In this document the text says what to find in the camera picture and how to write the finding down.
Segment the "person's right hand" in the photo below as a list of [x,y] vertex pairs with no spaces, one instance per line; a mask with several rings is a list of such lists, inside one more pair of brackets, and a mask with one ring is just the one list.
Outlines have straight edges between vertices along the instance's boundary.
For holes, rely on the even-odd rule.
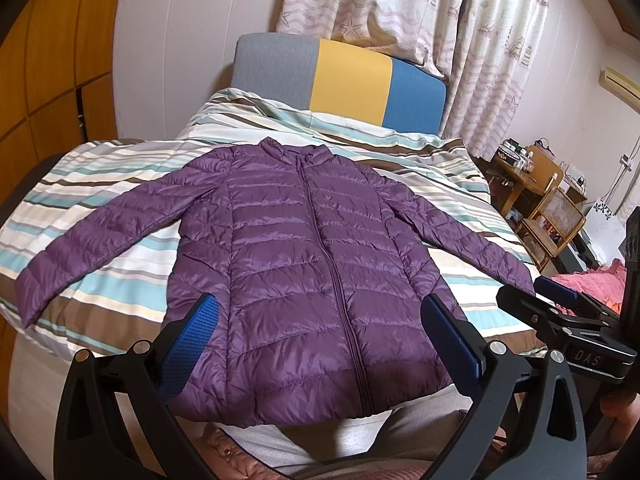
[[602,396],[600,410],[604,416],[631,422],[639,419],[639,395],[632,391],[619,391]]

